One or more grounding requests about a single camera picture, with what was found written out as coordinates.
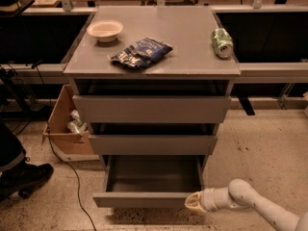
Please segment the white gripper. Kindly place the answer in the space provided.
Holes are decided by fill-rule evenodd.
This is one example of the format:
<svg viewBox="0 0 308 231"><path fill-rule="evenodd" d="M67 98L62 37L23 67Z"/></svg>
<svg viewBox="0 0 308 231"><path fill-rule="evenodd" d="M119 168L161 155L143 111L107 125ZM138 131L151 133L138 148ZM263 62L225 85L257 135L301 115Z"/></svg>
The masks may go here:
<svg viewBox="0 0 308 231"><path fill-rule="evenodd" d="M192 211L206 213L219 210L218 200L221 197L221 190L209 188L201 192L190 194L186 200L186 207Z"/></svg>

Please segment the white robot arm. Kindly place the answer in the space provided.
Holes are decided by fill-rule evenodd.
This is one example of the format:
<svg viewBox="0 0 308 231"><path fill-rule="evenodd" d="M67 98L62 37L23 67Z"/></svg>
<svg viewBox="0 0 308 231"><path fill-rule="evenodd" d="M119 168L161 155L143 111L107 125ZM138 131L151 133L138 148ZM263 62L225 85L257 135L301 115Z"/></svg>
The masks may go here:
<svg viewBox="0 0 308 231"><path fill-rule="evenodd" d="M185 206L203 213L252 208L276 231L308 231L308 213L299 217L287 211L261 196L243 179L234 179L224 188L194 192L186 198Z"/></svg>

